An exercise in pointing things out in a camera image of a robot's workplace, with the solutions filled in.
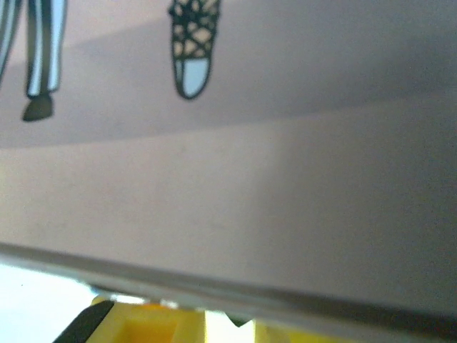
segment striped leg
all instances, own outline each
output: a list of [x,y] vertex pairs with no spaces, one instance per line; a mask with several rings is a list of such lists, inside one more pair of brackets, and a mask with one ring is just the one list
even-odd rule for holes
[[21,3],[21,0],[0,0],[0,83],[16,33]]
[[59,88],[66,0],[29,0],[27,96],[24,121],[52,116],[50,94]]

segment illustration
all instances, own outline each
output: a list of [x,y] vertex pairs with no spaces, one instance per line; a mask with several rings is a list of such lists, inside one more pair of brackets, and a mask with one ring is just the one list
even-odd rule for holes
[[[0,82],[17,30],[22,0],[0,0]],[[30,99],[24,121],[37,121],[53,114],[51,93],[61,78],[66,0],[28,0],[27,82]]]
[[174,82],[185,99],[208,84],[220,8],[221,0],[173,0],[169,8]]

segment black shoe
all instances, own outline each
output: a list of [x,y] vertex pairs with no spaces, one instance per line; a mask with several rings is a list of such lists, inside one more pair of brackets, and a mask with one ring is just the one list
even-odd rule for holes
[[194,99],[211,73],[221,0],[174,0],[171,15],[171,56],[176,89]]
[[22,120],[38,121],[52,116],[53,103],[49,94],[41,94],[30,98],[30,103],[24,111]]

